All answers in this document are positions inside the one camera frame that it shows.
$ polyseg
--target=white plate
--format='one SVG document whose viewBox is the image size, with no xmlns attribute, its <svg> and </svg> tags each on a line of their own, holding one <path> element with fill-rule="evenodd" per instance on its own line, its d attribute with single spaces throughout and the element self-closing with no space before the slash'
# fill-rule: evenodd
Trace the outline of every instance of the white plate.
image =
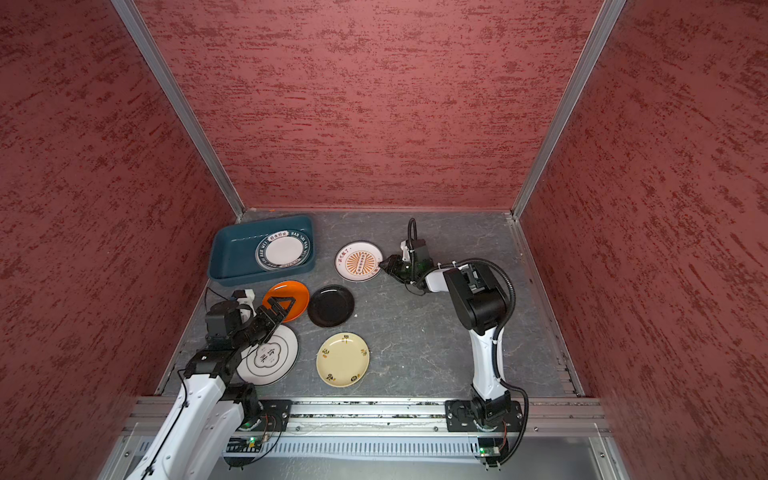
<svg viewBox="0 0 768 480">
<path fill-rule="evenodd" d="M 259 242 L 256 261 L 265 270 L 299 265 L 310 256 L 310 239 L 298 230 L 281 230 Z"/>
<path fill-rule="evenodd" d="M 278 326 L 267 343 L 241 353 L 243 360 L 237 366 L 237 374 L 256 386 L 275 383 L 290 371 L 298 353 L 296 334 L 285 325 Z"/>
<path fill-rule="evenodd" d="M 336 254 L 336 271 L 353 282 L 371 280 L 381 270 L 382 251 L 369 242 L 352 242 Z"/>
<path fill-rule="evenodd" d="M 330 386 L 350 386 L 365 375 L 370 361 L 365 340 L 354 333 L 337 333 L 317 352 L 317 373 Z"/>
</svg>

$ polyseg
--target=orange plate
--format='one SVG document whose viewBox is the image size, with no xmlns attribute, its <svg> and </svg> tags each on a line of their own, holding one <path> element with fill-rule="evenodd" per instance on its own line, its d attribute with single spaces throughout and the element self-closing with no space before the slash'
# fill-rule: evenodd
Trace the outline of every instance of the orange plate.
<svg viewBox="0 0 768 480">
<path fill-rule="evenodd" d="M 283 323 L 299 318 L 299 315 L 304 313 L 304 310 L 310 304 L 310 291 L 306 289 L 303 283 L 296 282 L 295 280 L 280 282 L 270 288 L 270 291 L 264 296 L 264 300 L 261 300 L 261 304 L 269 308 L 268 300 L 273 296 L 292 296 L 296 299 L 296 303 L 293 304 L 293 308 L 288 312 L 288 316 L 283 320 Z M 283 308 L 288 308 L 289 303 L 280 302 L 280 305 Z"/>
</svg>

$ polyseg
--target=metal corner post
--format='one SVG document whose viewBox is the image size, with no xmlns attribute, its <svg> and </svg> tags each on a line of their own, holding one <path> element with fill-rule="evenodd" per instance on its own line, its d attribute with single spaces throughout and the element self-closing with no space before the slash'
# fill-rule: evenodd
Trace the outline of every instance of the metal corner post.
<svg viewBox="0 0 768 480">
<path fill-rule="evenodd" d="M 192 111 L 192 107 L 181 92 L 174 75 L 170 72 L 168 65 L 165 63 L 160 50 L 154 43 L 154 39 L 152 38 L 149 29 L 144 23 L 144 19 L 141 17 L 141 13 L 139 13 L 133 0 L 111 1 L 114 8 L 118 11 L 118 15 L 120 15 L 125 27 L 128 29 L 128 33 L 131 34 L 131 37 L 136 42 L 136 46 L 144 56 L 144 60 L 152 70 L 157 82 L 160 83 L 160 86 L 163 88 L 165 95 L 168 97 L 168 101 L 170 101 L 170 104 L 176 111 L 176 115 L 178 115 L 184 128 L 187 129 L 187 133 L 190 135 L 197 151 L 200 152 L 205 164 L 214 176 L 214 180 L 239 220 L 246 210 L 245 205 L 240 199 L 240 195 L 237 194 L 234 185 L 232 185 L 232 181 L 224 170 L 223 165 L 219 161 L 219 157 L 216 155 L 213 145 L 210 144 L 208 138 L 205 136 L 203 127 L 200 125 L 200 122 L 197 121 L 197 118 Z"/>
<path fill-rule="evenodd" d="M 554 147 L 557 145 L 565 125 L 568 123 L 571 112 L 574 110 L 576 102 L 578 102 L 581 92 L 587 84 L 589 75 L 598 62 L 598 57 L 600 57 L 600 53 L 603 51 L 605 42 L 608 40 L 611 30 L 613 30 L 625 2 L 626 0 L 605 0 L 600 8 L 592 31 L 587 38 L 587 42 L 584 44 L 584 49 L 581 51 L 581 56 L 579 56 L 574 72 L 571 75 L 571 80 L 565 88 L 563 98 L 560 100 L 558 109 L 552 118 L 552 123 L 549 124 L 544 141 L 541 142 L 541 148 L 539 148 L 536 158 L 531 165 L 531 171 L 528 172 L 528 176 L 523 182 L 515 204 L 512 206 L 512 216 L 515 220 L 520 220 L 525 206 L 531 199 L 536 183 L 538 183 L 544 168 L 547 166 L 549 157 L 552 155 L 552 151 L 554 151 Z"/>
</svg>

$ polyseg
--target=yellow plate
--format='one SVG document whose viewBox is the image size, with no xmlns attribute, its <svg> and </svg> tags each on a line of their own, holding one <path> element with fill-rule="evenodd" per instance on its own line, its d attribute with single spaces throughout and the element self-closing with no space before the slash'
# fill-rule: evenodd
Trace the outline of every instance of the yellow plate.
<svg viewBox="0 0 768 480">
<path fill-rule="evenodd" d="M 350 386 L 368 369 L 370 351 L 366 341 L 350 332 L 330 337 L 317 353 L 317 373 L 330 386 Z"/>
</svg>

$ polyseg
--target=gray table surface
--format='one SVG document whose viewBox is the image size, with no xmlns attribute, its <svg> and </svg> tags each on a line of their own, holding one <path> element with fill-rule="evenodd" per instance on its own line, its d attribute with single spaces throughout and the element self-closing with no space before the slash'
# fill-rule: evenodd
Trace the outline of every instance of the gray table surface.
<svg viewBox="0 0 768 480">
<path fill-rule="evenodd" d="M 250 211 L 244 221 L 285 217 L 298 213 Z M 354 283 L 342 279 L 333 266 L 341 247 L 354 240 L 377 245 L 386 258 L 399 252 L 413 215 L 419 238 L 427 241 L 432 258 L 440 262 L 481 257 L 500 265 L 517 290 L 517 308 L 503 335 L 505 376 L 530 396 L 562 396 L 555 368 L 528 278 L 520 261 L 509 226 L 501 213 L 363 213 L 313 212 L 317 251 L 313 271 L 290 277 L 304 283 L 311 293 L 338 284 L 355 297 L 355 312 L 346 323 L 324 329 L 310 322 L 306 313 L 287 323 L 299 341 L 299 356 L 293 369 L 280 381 L 260 387 L 260 396 L 456 396 L 469 397 L 472 384 L 472 347 L 469 334 L 458 321 L 447 293 L 416 296 L 401 283 L 381 272 L 373 279 Z M 252 283 L 257 299 L 279 280 Z M 233 287 L 211 282 L 211 288 L 229 296 Z M 209 293 L 208 303 L 219 299 Z M 350 387 L 334 388 L 318 376 L 318 348 L 339 332 L 360 335 L 370 349 L 370 366 L 361 380 Z M 205 345 L 204 308 L 198 305 L 177 356 L 182 369 Z M 163 394 L 176 395 L 180 383 L 174 374 Z"/>
</svg>

